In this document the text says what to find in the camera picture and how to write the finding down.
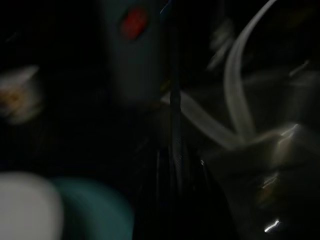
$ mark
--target red button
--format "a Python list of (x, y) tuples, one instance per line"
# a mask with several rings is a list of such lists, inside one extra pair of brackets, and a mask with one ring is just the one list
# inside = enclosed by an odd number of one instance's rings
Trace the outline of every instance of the red button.
[(121, 24), (121, 33), (129, 40), (134, 40), (146, 29), (148, 15), (142, 7), (131, 8)]

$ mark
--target clear plastic tube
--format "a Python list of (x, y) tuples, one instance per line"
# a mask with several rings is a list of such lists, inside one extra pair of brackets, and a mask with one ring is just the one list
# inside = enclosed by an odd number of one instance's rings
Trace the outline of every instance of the clear plastic tube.
[[(181, 112), (205, 136), (227, 150), (233, 150), (240, 145), (238, 137), (210, 116), (196, 101), (181, 91)], [(170, 104), (170, 93), (161, 101)]]
[(276, 0), (269, 0), (243, 29), (231, 48), (224, 69), (225, 100), (232, 123), (242, 144), (253, 140), (256, 136), (256, 130), (242, 86), (241, 58), (251, 32), (275, 2)]

